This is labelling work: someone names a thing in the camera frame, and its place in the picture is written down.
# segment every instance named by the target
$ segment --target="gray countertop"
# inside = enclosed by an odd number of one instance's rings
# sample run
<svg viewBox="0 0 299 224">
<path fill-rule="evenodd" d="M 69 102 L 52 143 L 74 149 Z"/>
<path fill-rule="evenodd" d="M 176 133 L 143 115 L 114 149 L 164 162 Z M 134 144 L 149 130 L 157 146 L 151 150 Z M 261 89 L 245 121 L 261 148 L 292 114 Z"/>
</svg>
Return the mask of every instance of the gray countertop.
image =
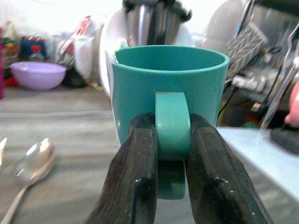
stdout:
<svg viewBox="0 0 299 224">
<path fill-rule="evenodd" d="M 105 94 L 89 87 L 46 92 L 6 89 L 0 100 L 0 125 L 0 136 L 8 138 L 0 170 L 0 219 L 21 189 L 14 178 L 16 164 L 35 142 L 51 138 L 57 154 L 54 169 L 27 192 L 13 223 L 83 223 L 100 196 L 118 149 Z M 299 222 L 298 202 L 250 159 L 236 153 L 274 222 Z M 158 200 L 155 223 L 194 224 L 188 191 L 183 200 Z"/>
</svg>

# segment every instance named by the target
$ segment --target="spoon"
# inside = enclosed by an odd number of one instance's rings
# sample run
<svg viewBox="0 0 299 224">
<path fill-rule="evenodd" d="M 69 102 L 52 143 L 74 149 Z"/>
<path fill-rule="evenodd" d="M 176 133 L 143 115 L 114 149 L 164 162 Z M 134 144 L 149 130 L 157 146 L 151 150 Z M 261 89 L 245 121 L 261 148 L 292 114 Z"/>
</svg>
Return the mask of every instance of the spoon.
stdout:
<svg viewBox="0 0 299 224">
<path fill-rule="evenodd" d="M 37 181 L 42 180 L 51 171 L 54 159 L 54 148 L 49 139 L 44 139 L 40 143 L 36 143 L 26 152 L 15 174 L 23 184 L 23 188 L 15 197 L 0 224 L 10 223 L 27 188 Z"/>
<path fill-rule="evenodd" d="M 2 165 L 3 151 L 7 138 L 0 138 L 0 167 Z"/>
</svg>

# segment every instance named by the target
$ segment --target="spoon handle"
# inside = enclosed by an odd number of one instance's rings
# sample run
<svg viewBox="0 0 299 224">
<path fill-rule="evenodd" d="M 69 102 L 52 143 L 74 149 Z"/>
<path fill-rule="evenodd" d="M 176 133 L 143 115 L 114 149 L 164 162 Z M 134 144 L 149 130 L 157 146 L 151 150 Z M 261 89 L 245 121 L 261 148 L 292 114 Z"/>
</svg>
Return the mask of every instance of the spoon handle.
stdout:
<svg viewBox="0 0 299 224">
<path fill-rule="evenodd" d="M 19 205 L 25 191 L 27 190 L 27 188 L 28 188 L 28 186 L 25 186 L 20 190 L 20 192 L 15 197 L 13 203 L 11 204 L 10 208 L 8 209 L 7 213 L 3 217 L 0 224 L 9 224 L 10 223 L 10 221 L 13 218 L 14 213 L 15 213 L 16 209 L 18 208 L 18 205 Z"/>
</svg>

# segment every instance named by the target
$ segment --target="lavender plastic bowl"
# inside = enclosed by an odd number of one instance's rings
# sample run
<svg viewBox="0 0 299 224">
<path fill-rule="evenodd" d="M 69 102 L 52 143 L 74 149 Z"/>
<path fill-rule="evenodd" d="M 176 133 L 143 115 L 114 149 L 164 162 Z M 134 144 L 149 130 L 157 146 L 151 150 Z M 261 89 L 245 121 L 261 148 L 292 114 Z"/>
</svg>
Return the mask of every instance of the lavender plastic bowl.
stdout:
<svg viewBox="0 0 299 224">
<path fill-rule="evenodd" d="M 66 67 L 45 62 L 16 62 L 11 66 L 18 83 L 32 90 L 50 90 L 58 86 L 66 72 Z"/>
</svg>

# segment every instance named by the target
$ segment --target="teal mug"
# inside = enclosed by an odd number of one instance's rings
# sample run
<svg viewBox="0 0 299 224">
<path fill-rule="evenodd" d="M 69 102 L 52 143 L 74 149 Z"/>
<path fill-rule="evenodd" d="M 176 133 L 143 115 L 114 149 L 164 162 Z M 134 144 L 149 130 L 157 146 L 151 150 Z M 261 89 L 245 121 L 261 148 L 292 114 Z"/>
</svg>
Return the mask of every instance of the teal mug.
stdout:
<svg viewBox="0 0 299 224">
<path fill-rule="evenodd" d="M 173 45 L 124 48 L 115 56 L 109 81 L 120 143 L 136 115 L 155 114 L 158 197 L 180 199 L 190 150 L 189 114 L 216 124 L 229 58 L 208 49 Z"/>
</svg>

